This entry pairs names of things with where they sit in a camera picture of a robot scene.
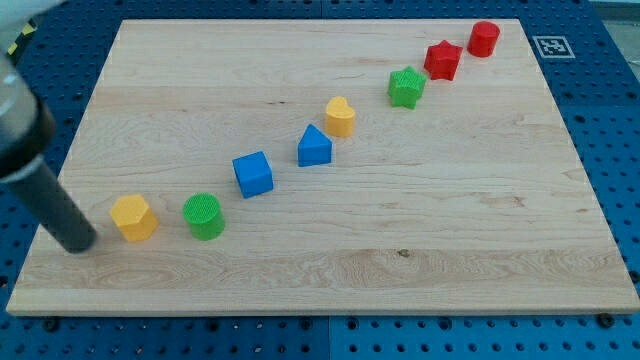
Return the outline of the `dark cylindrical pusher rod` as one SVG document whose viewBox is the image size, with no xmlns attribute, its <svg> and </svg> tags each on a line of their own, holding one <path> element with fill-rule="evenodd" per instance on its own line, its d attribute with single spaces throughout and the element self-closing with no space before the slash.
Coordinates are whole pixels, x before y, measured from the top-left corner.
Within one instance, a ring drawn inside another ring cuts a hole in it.
<svg viewBox="0 0 640 360">
<path fill-rule="evenodd" d="M 84 252 L 97 239 L 96 230 L 43 158 L 34 158 L 21 169 L 3 177 L 2 183 L 67 252 Z"/>
</svg>

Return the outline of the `robot arm with silver flange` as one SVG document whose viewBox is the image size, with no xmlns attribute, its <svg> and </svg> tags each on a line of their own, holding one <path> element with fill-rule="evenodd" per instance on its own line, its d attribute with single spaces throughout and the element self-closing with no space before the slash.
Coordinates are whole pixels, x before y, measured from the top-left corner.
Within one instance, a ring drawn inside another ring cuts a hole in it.
<svg viewBox="0 0 640 360">
<path fill-rule="evenodd" d="M 1 3 L 1 183 L 69 253 L 88 250 L 97 233 L 44 161 L 55 124 L 46 104 L 28 87 L 7 50 L 32 17 L 63 0 Z"/>
</svg>

